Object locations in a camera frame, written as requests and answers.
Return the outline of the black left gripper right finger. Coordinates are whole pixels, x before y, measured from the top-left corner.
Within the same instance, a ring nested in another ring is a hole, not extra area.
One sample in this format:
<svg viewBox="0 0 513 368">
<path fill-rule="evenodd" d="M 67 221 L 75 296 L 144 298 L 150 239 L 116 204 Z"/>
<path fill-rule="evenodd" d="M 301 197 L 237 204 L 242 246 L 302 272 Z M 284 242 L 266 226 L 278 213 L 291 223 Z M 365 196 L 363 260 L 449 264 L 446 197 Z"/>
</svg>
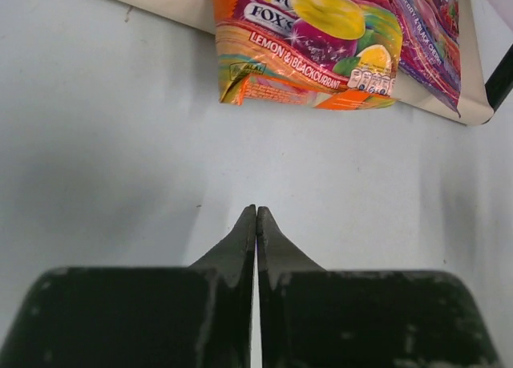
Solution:
<svg viewBox="0 0 513 368">
<path fill-rule="evenodd" d="M 265 367 L 498 367 L 470 291 L 437 270 L 327 270 L 261 207 L 256 219 Z"/>
</svg>

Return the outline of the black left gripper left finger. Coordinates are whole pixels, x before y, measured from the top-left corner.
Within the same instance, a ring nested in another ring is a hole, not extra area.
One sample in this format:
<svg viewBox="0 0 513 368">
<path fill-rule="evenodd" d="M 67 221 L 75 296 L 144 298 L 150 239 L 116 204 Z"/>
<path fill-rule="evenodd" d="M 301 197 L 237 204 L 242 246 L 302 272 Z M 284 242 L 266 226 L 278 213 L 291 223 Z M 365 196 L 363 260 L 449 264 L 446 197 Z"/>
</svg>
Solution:
<svg viewBox="0 0 513 368">
<path fill-rule="evenodd" d="M 187 267 L 67 267 L 30 288 L 4 367 L 247 367 L 257 211 Z"/>
</svg>

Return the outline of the orange fruits candy bag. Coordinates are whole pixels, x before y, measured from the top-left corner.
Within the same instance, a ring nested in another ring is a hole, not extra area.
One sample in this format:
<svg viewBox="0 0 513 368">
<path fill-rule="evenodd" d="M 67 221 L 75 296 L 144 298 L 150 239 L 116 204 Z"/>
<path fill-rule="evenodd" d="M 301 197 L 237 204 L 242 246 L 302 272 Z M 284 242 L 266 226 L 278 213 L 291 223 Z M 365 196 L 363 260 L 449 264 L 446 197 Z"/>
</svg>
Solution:
<svg viewBox="0 0 513 368">
<path fill-rule="evenodd" d="M 402 30 L 389 0 L 212 0 L 220 101 L 389 107 Z"/>
</svg>

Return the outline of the purple berries candy bag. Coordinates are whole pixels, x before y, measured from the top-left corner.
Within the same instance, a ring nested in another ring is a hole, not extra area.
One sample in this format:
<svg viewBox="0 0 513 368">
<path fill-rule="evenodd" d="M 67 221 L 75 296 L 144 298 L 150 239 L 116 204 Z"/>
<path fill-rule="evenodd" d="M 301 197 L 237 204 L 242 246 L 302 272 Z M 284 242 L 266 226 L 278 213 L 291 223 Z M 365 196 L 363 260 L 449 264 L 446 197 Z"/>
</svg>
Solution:
<svg viewBox="0 0 513 368">
<path fill-rule="evenodd" d="M 461 60 L 458 0 L 389 0 L 402 30 L 400 69 L 458 111 Z"/>
</svg>

